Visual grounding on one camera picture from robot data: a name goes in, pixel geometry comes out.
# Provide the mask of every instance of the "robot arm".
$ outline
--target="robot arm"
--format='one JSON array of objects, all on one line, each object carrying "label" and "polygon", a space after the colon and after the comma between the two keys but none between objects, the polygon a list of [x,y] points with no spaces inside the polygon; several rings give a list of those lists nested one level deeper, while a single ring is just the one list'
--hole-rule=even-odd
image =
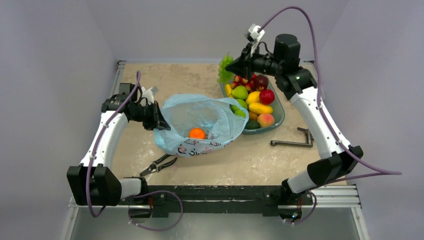
[{"label": "robot arm", "polygon": [[135,87],[134,84],[121,83],[119,94],[112,96],[102,104],[100,124],[88,152],[80,161],[79,166],[71,166],[67,171],[66,176],[78,205],[87,205],[86,176],[90,158],[93,157],[92,149],[94,149],[97,141],[99,143],[92,163],[89,183],[92,205],[115,206],[121,199],[138,195],[145,189],[146,181],[144,178],[117,179],[110,168],[119,139],[129,121],[142,122],[146,130],[171,129],[160,112],[158,102],[154,101],[157,88],[153,87],[146,90],[144,87],[140,87],[142,96],[139,100],[137,100],[137,94],[134,94],[122,110],[111,119],[107,128],[103,130],[107,120],[115,114],[115,111]]},{"label": "robot arm", "polygon": [[339,131],[322,99],[317,99],[317,82],[311,72],[299,67],[301,46],[297,38],[291,34],[280,34],[275,38],[273,52],[260,54],[257,48],[258,39],[263,35],[264,31],[259,26],[251,26],[246,34],[250,42],[242,50],[240,57],[225,69],[247,79],[251,78],[253,73],[274,76],[277,87],[300,112],[313,135],[321,159],[309,164],[305,171],[282,182],[281,194],[286,198],[293,198],[306,190],[323,186],[331,180],[349,174],[357,164],[332,135],[320,114],[317,101],[321,101],[320,107],[343,144],[358,158],[364,153],[360,146],[351,146]]}]

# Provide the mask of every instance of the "green grapes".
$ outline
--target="green grapes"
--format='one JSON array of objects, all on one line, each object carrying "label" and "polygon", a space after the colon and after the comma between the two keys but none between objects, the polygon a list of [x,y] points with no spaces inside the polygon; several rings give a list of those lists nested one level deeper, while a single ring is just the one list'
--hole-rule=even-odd
[{"label": "green grapes", "polygon": [[217,81],[219,83],[225,83],[227,84],[231,78],[233,78],[233,74],[229,71],[225,70],[225,67],[233,62],[233,57],[230,56],[230,53],[227,53],[226,56],[224,56],[221,60],[221,62],[219,63],[219,69],[218,69],[218,76],[219,78],[217,79]]}]

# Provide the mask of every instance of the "metal tool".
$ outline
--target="metal tool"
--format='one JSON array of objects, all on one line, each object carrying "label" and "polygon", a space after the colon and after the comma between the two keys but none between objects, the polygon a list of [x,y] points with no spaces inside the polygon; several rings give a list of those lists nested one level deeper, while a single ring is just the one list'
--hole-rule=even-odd
[{"label": "metal tool", "polygon": [[164,163],[160,166],[157,166],[158,164],[160,164],[161,162],[163,162],[165,159],[169,158],[170,156],[172,156],[172,155],[165,154],[165,155],[161,156],[158,160],[153,161],[153,163],[150,164],[150,166],[148,166],[148,168],[146,170],[144,170],[140,173],[140,177],[144,177],[144,176],[151,174],[151,173],[154,173],[154,172],[159,172],[160,170],[174,164],[177,161],[177,158],[174,158],[167,163]]},{"label": "metal tool", "polygon": [[294,141],[278,141],[278,140],[271,140],[271,146],[277,146],[277,145],[287,145],[287,146],[295,146],[295,147],[304,147],[304,148],[312,148],[314,146],[311,131],[309,129],[304,129],[301,127],[298,127],[297,130],[302,131],[306,135],[306,142],[294,142]]}]

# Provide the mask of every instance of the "black metal bar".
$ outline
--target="black metal bar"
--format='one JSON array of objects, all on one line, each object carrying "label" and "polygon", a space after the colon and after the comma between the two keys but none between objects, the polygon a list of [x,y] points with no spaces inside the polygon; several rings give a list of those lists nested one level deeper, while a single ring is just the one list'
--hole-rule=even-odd
[{"label": "black metal bar", "polygon": [[[149,192],[166,190],[175,193],[183,202],[184,213],[207,214],[262,214],[279,216],[280,205],[298,205],[298,199],[284,199],[281,186],[171,186],[150,185]],[[169,213],[179,213],[180,204],[175,197],[158,193],[153,197],[152,217],[166,218]],[[307,193],[302,196],[303,205],[312,205]],[[127,199],[120,205],[140,205],[145,199]]]}]

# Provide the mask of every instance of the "pliers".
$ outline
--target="pliers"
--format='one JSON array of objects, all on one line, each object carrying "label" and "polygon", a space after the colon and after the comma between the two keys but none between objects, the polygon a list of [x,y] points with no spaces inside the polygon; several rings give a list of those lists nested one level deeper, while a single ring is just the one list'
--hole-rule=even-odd
[{"label": "pliers", "polygon": [[177,158],[174,158],[167,163],[164,163],[160,166],[157,166],[158,164],[162,163],[165,159],[169,158],[170,156],[172,156],[172,155],[165,154],[165,155],[161,156],[158,160],[153,161],[153,163],[150,164],[150,166],[146,170],[144,170],[140,173],[140,177],[144,177],[144,176],[151,174],[151,173],[154,173],[154,172],[159,172],[160,170],[174,164],[177,161]]}]

